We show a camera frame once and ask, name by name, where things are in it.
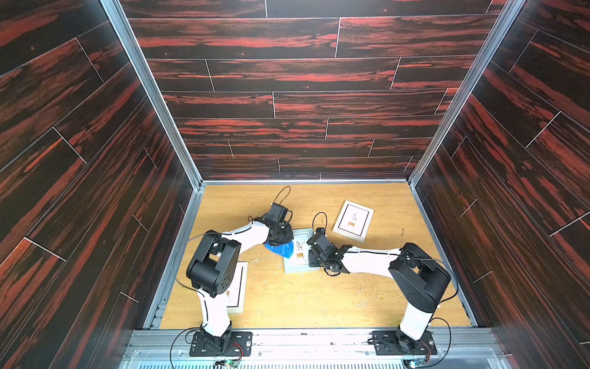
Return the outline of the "blue microfiber cloth black trim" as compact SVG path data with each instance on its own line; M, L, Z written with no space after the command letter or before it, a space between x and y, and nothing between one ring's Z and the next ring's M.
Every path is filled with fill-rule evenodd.
M269 243L265 243L264 246L266 249L283 258L289 259L293 255L293 241L289 241L286 244L280 244L278 246L272 246Z

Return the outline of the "grey-green picture frame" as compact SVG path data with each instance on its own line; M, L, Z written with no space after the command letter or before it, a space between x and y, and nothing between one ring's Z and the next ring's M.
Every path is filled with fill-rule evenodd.
M312 272L317 268L309 265L310 246L307 241L313 236L313 229L298 229L293 231L293 254L290 258L284 258L284 271L286 274Z

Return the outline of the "white picture frame deer print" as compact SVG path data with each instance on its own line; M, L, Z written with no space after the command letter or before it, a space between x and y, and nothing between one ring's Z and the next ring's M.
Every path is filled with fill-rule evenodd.
M354 241L364 243L374 210L360 204L345 201L333 232Z

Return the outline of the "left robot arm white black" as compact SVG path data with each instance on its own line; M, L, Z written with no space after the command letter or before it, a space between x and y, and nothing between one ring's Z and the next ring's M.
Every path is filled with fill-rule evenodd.
M231 321L227 313L226 290L234 279L241 252L259 245L290 245L293 229L286 219L286 207L273 203L269 212L230 232L206 232L187 266L187 278L200 295L203 324L200 337L216 353L230 347Z

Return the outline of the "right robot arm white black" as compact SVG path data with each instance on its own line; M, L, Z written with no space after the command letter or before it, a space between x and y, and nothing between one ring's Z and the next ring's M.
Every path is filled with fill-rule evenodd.
M419 343L451 281L450 273L413 243L392 250L368 250L330 242L318 228L308 239L309 265L328 275L371 274L396 281L408 301L396 330L397 342L408 349Z

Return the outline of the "white picture frame near left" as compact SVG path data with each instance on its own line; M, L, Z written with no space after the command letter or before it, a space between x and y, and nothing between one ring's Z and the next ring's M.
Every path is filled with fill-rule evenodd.
M247 284L248 263L239 261L234 273L234 278L230 287L226 291L227 311L229 315L241 314L244 312L244 300Z

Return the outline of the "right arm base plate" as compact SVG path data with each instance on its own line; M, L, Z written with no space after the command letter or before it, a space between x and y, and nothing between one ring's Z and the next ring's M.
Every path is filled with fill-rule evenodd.
M378 356L430 356L437 354L437 348L430 331L425 331L418 340L414 340L400 330L372 331L367 343L373 345Z

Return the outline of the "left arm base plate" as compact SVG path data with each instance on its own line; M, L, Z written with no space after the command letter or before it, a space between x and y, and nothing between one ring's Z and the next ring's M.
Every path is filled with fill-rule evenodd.
M251 331L226 331L220 337L205 331L193 336L189 355L198 357L250 357L253 333Z

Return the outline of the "aluminium front rail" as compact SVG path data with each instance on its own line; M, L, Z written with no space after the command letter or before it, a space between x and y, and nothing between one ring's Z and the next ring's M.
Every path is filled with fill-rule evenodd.
M513 368L488 328L430 327L435 352L378 355L365 328L252 329L227 357L192 357L192 335L180 330L136 331L122 368Z

